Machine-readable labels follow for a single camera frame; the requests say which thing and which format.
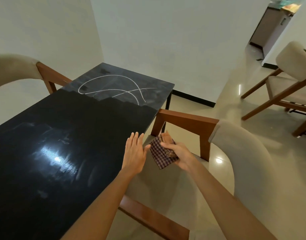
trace tabletop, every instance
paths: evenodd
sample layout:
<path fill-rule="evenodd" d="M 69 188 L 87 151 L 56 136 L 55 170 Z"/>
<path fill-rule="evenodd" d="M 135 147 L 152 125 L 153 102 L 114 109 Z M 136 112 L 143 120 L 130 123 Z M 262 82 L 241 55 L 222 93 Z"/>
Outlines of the tabletop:
<path fill-rule="evenodd" d="M 173 87 L 102 63 L 0 125 L 0 239 L 59 239 Z"/>

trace table leg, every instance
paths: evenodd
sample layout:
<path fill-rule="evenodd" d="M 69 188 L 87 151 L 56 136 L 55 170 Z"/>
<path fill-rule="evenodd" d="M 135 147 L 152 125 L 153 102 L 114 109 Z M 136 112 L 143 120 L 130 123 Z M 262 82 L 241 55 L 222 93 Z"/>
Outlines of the table leg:
<path fill-rule="evenodd" d="M 167 109 L 167 110 L 170 108 L 171 97 L 172 97 L 172 92 L 170 93 L 170 95 L 167 97 L 167 100 L 166 100 L 165 109 Z M 166 122 L 164 123 L 164 125 L 162 127 L 162 133 L 165 132 L 165 126 L 166 126 Z"/>

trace person's left hand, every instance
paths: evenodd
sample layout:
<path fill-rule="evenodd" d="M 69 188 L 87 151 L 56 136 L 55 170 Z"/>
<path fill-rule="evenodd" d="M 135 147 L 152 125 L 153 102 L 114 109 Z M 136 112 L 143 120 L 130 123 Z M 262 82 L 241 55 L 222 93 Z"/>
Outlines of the person's left hand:
<path fill-rule="evenodd" d="M 139 133 L 136 132 L 132 133 L 126 141 L 122 169 L 129 171 L 132 175 L 142 171 L 146 153 L 151 147 L 151 145 L 147 145 L 143 149 L 143 137 L 144 133 L 139 136 Z"/>

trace purple checkered fabric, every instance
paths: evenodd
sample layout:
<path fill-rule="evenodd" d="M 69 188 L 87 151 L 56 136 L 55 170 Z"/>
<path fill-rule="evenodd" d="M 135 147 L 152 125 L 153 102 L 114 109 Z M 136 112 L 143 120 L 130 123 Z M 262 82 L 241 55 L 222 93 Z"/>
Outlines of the purple checkered fabric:
<path fill-rule="evenodd" d="M 179 159 L 178 157 L 167 156 L 165 148 L 161 146 L 161 141 L 158 136 L 155 137 L 155 139 L 150 144 L 151 144 L 150 150 L 152 153 L 152 157 L 154 158 L 154 161 L 158 165 L 159 169 L 163 169 Z"/>

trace person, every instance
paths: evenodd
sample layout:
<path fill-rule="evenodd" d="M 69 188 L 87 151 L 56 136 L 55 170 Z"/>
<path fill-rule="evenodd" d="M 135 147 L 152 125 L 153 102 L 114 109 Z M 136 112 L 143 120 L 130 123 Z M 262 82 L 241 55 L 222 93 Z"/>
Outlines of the person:
<path fill-rule="evenodd" d="M 104 240 L 110 230 L 117 208 L 132 178 L 143 169 L 150 145 L 143 148 L 144 134 L 132 133 L 127 138 L 122 169 L 116 178 L 77 219 L 61 240 Z M 193 156 L 183 143 L 161 143 L 174 150 L 175 162 L 191 175 L 203 194 L 227 240 L 276 239 L 274 235 Z"/>

